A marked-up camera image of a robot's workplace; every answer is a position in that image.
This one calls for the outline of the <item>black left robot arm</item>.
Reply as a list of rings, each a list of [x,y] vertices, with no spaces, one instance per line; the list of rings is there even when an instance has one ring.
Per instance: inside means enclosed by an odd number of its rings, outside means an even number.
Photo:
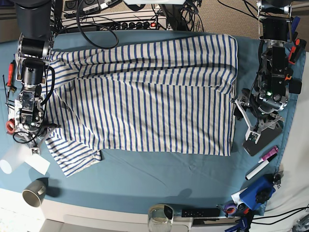
[[[260,44],[259,68],[250,89],[234,99],[235,115],[244,119],[247,141],[257,143],[266,129],[275,129],[289,99],[288,82],[292,71],[288,67],[285,45],[293,41],[292,2],[290,0],[257,1]]]

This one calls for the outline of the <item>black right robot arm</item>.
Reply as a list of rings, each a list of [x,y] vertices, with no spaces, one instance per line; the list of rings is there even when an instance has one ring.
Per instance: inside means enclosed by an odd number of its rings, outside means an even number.
[[[13,139],[40,154],[40,146],[57,125],[45,118],[47,103],[55,87],[55,70],[50,66],[55,35],[52,32],[51,0],[15,0],[21,35],[17,47],[16,80],[21,91],[14,102]]]

